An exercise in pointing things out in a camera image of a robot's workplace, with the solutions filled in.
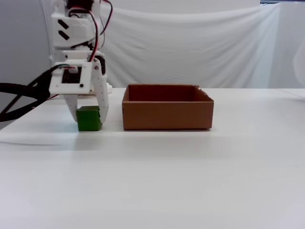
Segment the red wire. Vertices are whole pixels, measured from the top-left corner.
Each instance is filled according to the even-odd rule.
[[[93,13],[92,13],[90,10],[89,10],[89,13],[90,13],[91,16],[92,16],[92,19],[93,19],[93,22],[94,22],[94,25],[95,25],[95,29],[97,30],[97,29],[98,29],[98,25],[97,25],[97,22],[96,22],[96,20],[95,20],[95,17],[94,17]],[[94,59],[94,56],[95,56],[95,53],[96,53],[97,47],[98,47],[99,36],[96,37],[95,42],[96,42],[96,44],[95,44],[95,48],[94,48],[94,50],[93,50],[93,55],[91,55],[91,58],[89,59],[89,62],[92,62],[93,59]]]
[[[50,98],[48,98],[47,100],[52,99],[52,98],[55,98],[55,97],[58,96],[58,95],[59,95],[59,94],[53,95],[53,96],[51,96]]]

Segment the brown box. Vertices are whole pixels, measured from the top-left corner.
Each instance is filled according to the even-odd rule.
[[[199,86],[130,84],[122,102],[124,130],[209,129],[213,108]]]

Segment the wall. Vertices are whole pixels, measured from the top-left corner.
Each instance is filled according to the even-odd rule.
[[[1,1],[0,29],[0,82],[28,84],[49,69],[49,45],[39,0]],[[12,98],[0,93],[0,110]],[[30,101],[23,98],[18,104]],[[0,129],[7,124],[0,123]]]
[[[116,8],[147,13],[206,13],[259,6],[259,0],[111,0]]]

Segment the black cable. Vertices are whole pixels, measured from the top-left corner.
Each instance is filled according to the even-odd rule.
[[[103,24],[103,21],[102,21],[102,18],[101,18],[101,16],[100,16],[100,19],[101,19],[101,23],[102,23],[102,27],[103,27],[103,30],[104,30],[104,24]],[[103,33],[104,34],[104,37],[103,37],[103,44],[102,44],[102,46],[101,46],[101,48],[104,46],[104,44],[105,44],[105,33]]]
[[[113,6],[112,6],[111,2],[109,2],[108,0],[103,0],[103,1],[105,1],[105,2],[109,3],[109,4],[110,4],[111,9],[110,9],[110,13],[109,13],[109,16],[108,16],[107,22],[106,22],[106,24],[105,24],[105,27],[104,27],[104,29],[102,30],[102,32],[100,33],[100,36],[103,34],[103,32],[105,32],[105,30],[106,30],[106,28],[107,28],[107,26],[108,26],[108,23],[109,23],[109,21],[110,21],[110,17],[111,17],[111,15],[112,15],[112,11],[113,11]]]
[[[72,12],[86,12],[86,13],[88,13],[88,14],[91,15],[91,18],[92,18],[92,20],[93,20],[93,23],[94,23],[94,26],[95,26],[95,45],[94,45],[94,49],[93,49],[93,51],[92,51],[92,54],[91,54],[91,56],[90,56],[90,58],[89,58],[89,60],[88,60],[88,62],[91,62],[91,61],[93,60],[93,58],[94,58],[94,55],[95,55],[95,52],[96,52],[97,46],[98,46],[98,40],[99,40],[99,28],[98,28],[98,25],[97,25],[97,23],[96,23],[96,20],[95,20],[95,18],[94,18],[94,15],[92,14],[91,11],[85,10],[85,9],[74,9],[74,10],[70,10],[70,11],[69,11],[69,14],[68,14],[69,17],[71,16],[71,13],[72,13]]]
[[[72,17],[72,16],[76,16],[76,17],[80,18],[80,17],[79,17],[77,14],[75,14],[75,13],[71,14],[70,16],[71,16],[71,17]]]
[[[55,70],[58,69],[62,65],[68,65],[68,64],[59,64],[55,65],[54,67],[50,68],[49,70],[45,71],[43,74],[38,76],[35,80],[33,80],[31,83],[29,83],[27,86],[25,86],[22,91],[8,104],[3,111],[0,114],[0,120],[3,119],[4,115],[12,108],[12,106],[15,105],[15,103],[23,96],[26,94],[27,90],[32,88],[36,83],[38,83],[42,78],[51,76],[51,73]]]

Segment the open box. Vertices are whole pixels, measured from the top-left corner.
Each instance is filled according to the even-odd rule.
[[[213,108],[199,86],[130,84],[122,102],[124,130],[209,129]]]

